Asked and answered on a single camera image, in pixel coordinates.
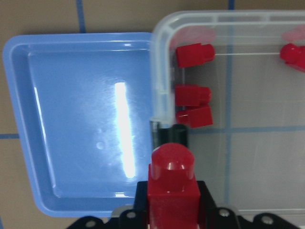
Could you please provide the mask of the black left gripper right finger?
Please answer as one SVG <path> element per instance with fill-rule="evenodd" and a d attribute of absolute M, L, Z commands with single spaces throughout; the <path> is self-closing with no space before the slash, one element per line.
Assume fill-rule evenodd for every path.
<path fill-rule="evenodd" d="M 198 224 L 211 224 L 214 220 L 216 203 L 204 181 L 197 181 L 200 191 Z"/>

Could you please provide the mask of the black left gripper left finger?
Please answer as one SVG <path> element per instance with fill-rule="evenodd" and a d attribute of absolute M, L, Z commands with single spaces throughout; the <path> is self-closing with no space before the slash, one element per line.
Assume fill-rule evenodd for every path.
<path fill-rule="evenodd" d="M 135 213 L 136 229 L 147 229 L 148 221 L 148 182 L 140 181 L 137 183 L 133 211 Z"/>

